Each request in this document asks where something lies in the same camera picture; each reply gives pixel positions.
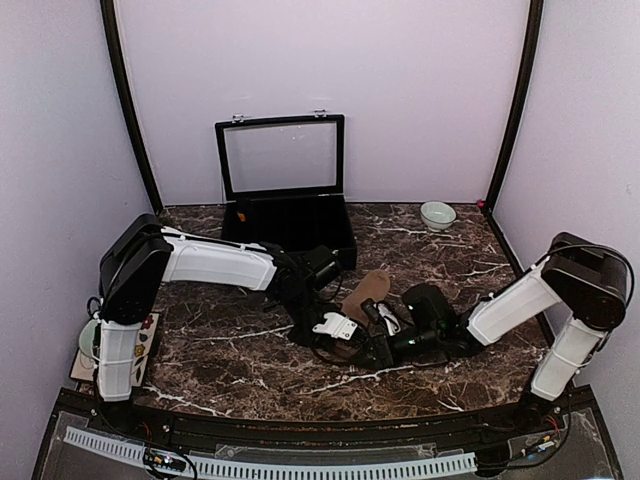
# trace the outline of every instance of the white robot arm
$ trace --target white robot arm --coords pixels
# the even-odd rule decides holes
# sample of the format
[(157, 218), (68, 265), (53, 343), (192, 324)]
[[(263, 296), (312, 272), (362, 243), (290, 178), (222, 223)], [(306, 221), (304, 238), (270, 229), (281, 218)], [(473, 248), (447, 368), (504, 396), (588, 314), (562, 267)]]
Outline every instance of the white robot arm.
[[(349, 339), (348, 343), (360, 345), (353, 363), (373, 369), (397, 365), (429, 350), (449, 357), (475, 355), (529, 318), (564, 303), (572, 316), (525, 392), (543, 403), (562, 393), (620, 325), (633, 290), (632, 268), (621, 254), (563, 233), (520, 279), (461, 316), (437, 287), (420, 284), (402, 295), (413, 327), (390, 331), (388, 310), (384, 313), (384, 305), (379, 308), (367, 300), (362, 309), (369, 325), (354, 332), (355, 321), (339, 313), (337, 306), (314, 301), (314, 291), (340, 273), (335, 255), (327, 248), (290, 256), (275, 245), (189, 235), (163, 227), (152, 215), (139, 217), (118, 239), (103, 257), (100, 273), (97, 384), (108, 402), (130, 397), (136, 337), (161, 282), (199, 281), (263, 291), (292, 317), (290, 340), (336, 353), (336, 343)], [(632, 284), (627, 295), (628, 274)], [(345, 328), (348, 335), (341, 335)]]
[(134, 347), (161, 282), (195, 281), (262, 291), (282, 303), (294, 320), (290, 337), (304, 343), (329, 307), (310, 302), (339, 275), (332, 252), (319, 247), (292, 257), (275, 245), (239, 244), (183, 233), (140, 216), (100, 262), (99, 364), (97, 386), (107, 402), (131, 395)]

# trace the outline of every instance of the purple wall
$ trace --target purple wall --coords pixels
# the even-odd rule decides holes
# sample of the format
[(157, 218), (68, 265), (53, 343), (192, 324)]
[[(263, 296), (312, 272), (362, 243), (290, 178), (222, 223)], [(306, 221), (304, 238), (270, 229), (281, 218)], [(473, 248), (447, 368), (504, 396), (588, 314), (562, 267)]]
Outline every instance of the purple wall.
[[(524, 264), (567, 230), (619, 249), (640, 275), (640, 3), (547, 2), (496, 216)], [(639, 316), (636, 300), (578, 376), (594, 387), (627, 478), (640, 475)]]
[(348, 200), (485, 194), (527, 0), (117, 3), (165, 203), (222, 201), (216, 122), (317, 108), (347, 115)]
[(98, 262), (150, 209), (97, 1), (0, 2), (0, 477), (30, 478)]

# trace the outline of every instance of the plastic cover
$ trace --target plastic cover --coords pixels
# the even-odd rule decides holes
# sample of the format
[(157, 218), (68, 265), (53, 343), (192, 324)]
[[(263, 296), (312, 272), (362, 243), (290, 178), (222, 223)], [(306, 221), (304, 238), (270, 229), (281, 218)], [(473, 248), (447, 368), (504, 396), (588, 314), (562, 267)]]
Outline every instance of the plastic cover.
[(224, 135), (234, 193), (337, 184), (334, 122), (238, 126)]

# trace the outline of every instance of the marble table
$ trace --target marble table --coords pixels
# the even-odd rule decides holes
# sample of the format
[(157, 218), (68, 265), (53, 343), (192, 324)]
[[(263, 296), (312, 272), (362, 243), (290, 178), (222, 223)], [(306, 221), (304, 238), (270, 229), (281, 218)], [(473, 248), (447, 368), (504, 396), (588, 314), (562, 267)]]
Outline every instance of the marble table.
[[(368, 271), (391, 277), (388, 297), (409, 318), (400, 295), (409, 287), (438, 285), (458, 312), (500, 289), (513, 272), (475, 205), (455, 205), (458, 219), (430, 233), (415, 204), (351, 204), (358, 268), (345, 275), (340, 298)], [(217, 236), (223, 207), (169, 207), (166, 225)], [(286, 337), (281, 308), (256, 309), (248, 292), (194, 283), (164, 285), (159, 347), (135, 402), (174, 411), (233, 418), (327, 421), (383, 420), (475, 410), (514, 402), (546, 342), (535, 320), (471, 359), (439, 367), (429, 355), (372, 373), (330, 366)]]

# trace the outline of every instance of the white cable organizer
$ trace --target white cable organizer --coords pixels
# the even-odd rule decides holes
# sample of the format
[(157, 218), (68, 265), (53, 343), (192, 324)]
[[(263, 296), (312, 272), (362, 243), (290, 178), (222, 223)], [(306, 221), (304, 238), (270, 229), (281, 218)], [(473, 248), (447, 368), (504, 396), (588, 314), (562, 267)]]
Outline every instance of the white cable organizer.
[[(142, 462), (145, 447), (142, 442), (134, 443), (75, 427), (67, 427), (64, 442), (121, 463), (145, 468)], [(422, 480), (450, 478), (477, 471), (474, 453), (397, 463), (335, 466), (244, 463), (191, 454), (188, 456), (198, 470), (198, 478), (211, 480)], [(184, 478), (193, 477), (189, 466), (182, 473), (162, 467), (156, 469)]]

